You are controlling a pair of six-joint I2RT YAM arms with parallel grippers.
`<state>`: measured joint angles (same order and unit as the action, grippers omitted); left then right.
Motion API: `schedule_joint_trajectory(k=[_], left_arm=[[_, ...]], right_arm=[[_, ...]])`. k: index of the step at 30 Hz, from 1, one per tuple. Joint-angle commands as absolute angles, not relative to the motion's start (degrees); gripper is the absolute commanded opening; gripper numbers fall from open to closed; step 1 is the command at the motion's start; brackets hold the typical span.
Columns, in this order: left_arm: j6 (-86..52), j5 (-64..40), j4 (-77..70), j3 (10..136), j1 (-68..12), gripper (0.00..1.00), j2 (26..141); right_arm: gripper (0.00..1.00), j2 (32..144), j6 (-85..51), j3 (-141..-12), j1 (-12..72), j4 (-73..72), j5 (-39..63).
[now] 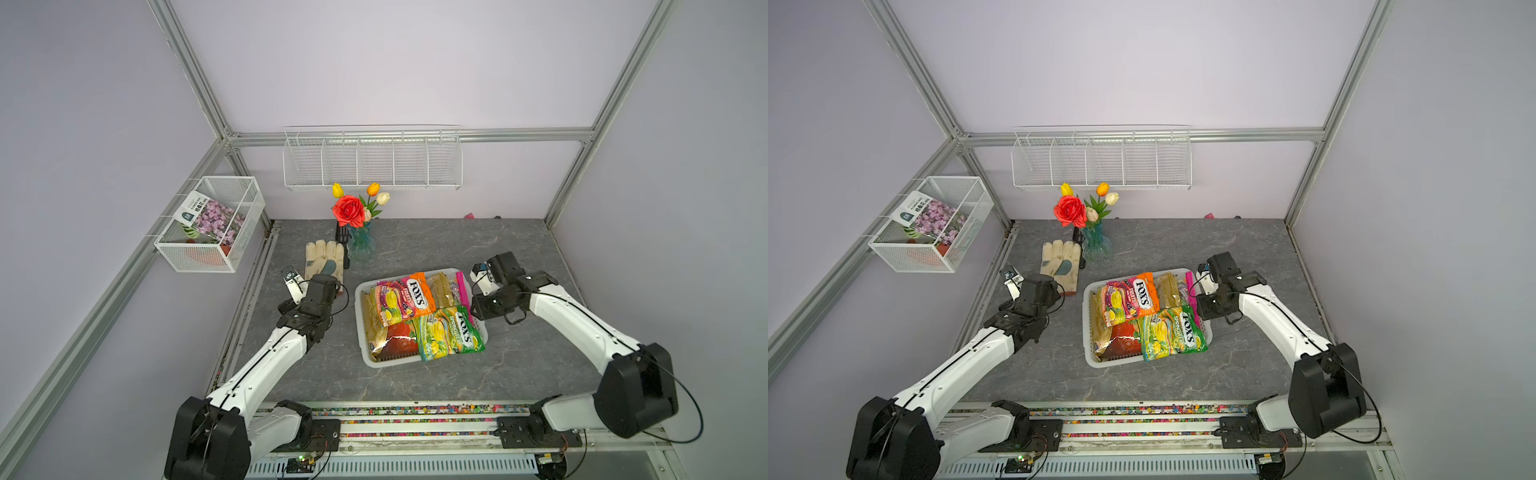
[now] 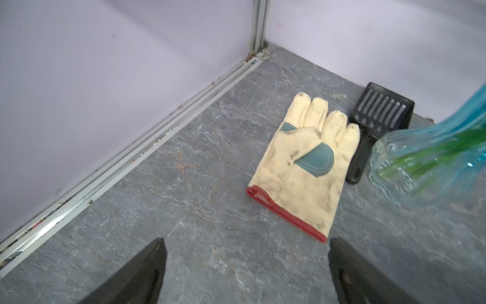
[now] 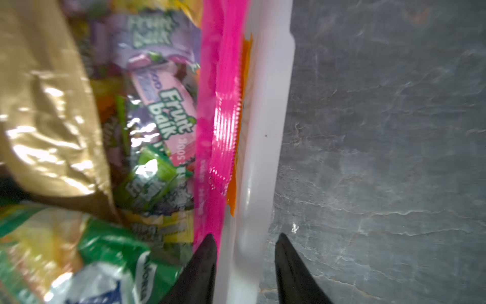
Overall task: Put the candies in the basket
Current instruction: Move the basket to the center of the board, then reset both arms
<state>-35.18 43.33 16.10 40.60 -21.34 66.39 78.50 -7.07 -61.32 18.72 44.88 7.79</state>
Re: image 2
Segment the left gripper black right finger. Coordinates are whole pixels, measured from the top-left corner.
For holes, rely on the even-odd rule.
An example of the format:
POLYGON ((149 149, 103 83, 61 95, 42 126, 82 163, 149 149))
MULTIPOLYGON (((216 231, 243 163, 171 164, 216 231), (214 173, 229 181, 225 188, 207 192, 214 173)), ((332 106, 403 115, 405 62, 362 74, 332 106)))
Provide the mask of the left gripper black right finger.
POLYGON ((339 303, 417 303, 344 239, 330 240, 328 258, 339 303))

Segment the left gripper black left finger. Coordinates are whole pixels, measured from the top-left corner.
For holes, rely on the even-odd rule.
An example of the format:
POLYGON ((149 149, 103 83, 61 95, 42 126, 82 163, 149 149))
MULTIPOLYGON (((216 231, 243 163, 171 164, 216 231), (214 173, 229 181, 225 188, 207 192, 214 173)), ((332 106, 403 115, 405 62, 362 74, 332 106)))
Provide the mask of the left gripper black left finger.
POLYGON ((165 241, 163 238, 156 238, 80 302, 157 303, 166 263, 165 241))

